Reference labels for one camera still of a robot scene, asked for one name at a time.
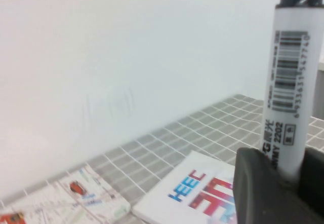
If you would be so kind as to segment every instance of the white marker pen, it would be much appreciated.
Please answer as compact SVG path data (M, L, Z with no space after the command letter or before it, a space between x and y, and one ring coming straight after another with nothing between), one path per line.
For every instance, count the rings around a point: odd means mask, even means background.
M261 151L298 184L324 32L322 0L276 6L261 128Z

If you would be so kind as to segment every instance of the red graphic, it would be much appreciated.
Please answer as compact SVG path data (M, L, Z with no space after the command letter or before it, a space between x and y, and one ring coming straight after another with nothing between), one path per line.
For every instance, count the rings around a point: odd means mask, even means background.
M232 190L232 185L228 182L225 182L225 181L222 181L222 180L219 180L217 178L213 178L208 184L207 186L204 188L204 191L212 194L212 195L215 195L215 196L218 196L224 200L228 200L232 203L234 203L234 198L226 193L223 193L223 192L220 192L219 190L216 190L215 189L215 186L216 185L220 185L220 186L223 186L223 187L226 187L230 190Z
M78 181L70 183L70 189L72 192L78 193L82 196L87 194L87 190Z
M196 209L203 200L207 200L210 202L210 205L204 210L206 215L212 216L214 211L218 208L218 206L222 206L224 201L217 199L211 195L200 192L199 195L190 203L190 207Z
M196 180L198 180L198 181L201 181L205 176L206 176L206 174L203 174L203 175L201 175L200 177L196 177L196 176L194 176L194 173L196 172L196 170L193 170L190 174L189 174L189 177L192 177L192 178L194 178L194 179L196 179Z
M7 224L26 224L22 212L0 215L0 222Z
M200 192L199 195L190 203L189 206L191 208L196 209L202 203L203 200L207 200L208 202L210 202L210 205L206 208L206 210L204 210L204 213L209 216L212 216L214 211L219 206L228 210L232 208L233 205L230 205L227 202L224 202L223 200L227 200L229 202L234 203L233 196L230 196L224 192L216 190L215 189L216 185L220 185L232 190L232 185L230 183L219 180L217 178L213 178L204 188L204 191L208 192L211 195L204 192Z

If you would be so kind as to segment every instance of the grid pattern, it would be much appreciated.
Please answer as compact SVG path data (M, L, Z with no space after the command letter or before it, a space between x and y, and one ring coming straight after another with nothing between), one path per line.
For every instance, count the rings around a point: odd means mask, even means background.
M69 173L91 166L134 205L190 151L235 164L240 147L258 147L263 101L235 95L2 199L3 207ZM324 121L311 118L307 145L324 152ZM132 214L117 224L145 223Z

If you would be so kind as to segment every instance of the table surface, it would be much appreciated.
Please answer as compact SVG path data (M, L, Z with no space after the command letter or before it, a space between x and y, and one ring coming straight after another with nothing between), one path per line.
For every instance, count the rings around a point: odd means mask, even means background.
M0 200L0 209L90 165L132 205L190 151L235 164L240 147L258 148L263 101L235 95ZM307 145L324 152L324 121L311 118ZM145 223L132 214L117 224Z

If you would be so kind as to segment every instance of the barcode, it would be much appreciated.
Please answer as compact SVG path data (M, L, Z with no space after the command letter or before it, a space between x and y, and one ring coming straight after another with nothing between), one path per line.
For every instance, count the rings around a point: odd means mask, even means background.
M272 109L285 113L296 113L294 109L295 88L301 51L302 36L306 31L276 31L275 43L279 43L276 63Z

